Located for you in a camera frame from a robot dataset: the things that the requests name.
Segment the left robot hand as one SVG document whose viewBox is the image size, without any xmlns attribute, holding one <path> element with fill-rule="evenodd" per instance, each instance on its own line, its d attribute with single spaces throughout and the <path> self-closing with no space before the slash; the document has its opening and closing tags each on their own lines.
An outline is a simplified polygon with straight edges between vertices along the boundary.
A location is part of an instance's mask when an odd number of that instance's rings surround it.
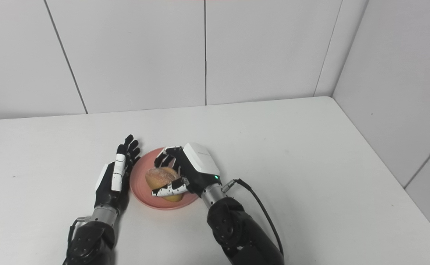
<svg viewBox="0 0 430 265">
<path fill-rule="evenodd" d="M 129 202 L 129 179 L 131 171 L 140 159 L 139 141 L 132 134 L 117 148 L 114 161 L 106 164 L 96 188 L 94 207 L 111 207 L 120 215 Z"/>
</svg>

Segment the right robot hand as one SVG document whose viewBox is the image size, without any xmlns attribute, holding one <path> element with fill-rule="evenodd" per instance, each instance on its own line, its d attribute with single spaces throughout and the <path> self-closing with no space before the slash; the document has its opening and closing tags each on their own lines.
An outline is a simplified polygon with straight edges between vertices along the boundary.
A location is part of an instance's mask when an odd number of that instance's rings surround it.
<svg viewBox="0 0 430 265">
<path fill-rule="evenodd" d="M 166 146 L 154 161 L 155 168 L 170 167 L 180 178 L 152 190 L 153 197 L 168 197 L 190 192 L 201 197 L 209 188 L 221 185 L 220 170 L 208 149 L 198 143 Z"/>
</svg>

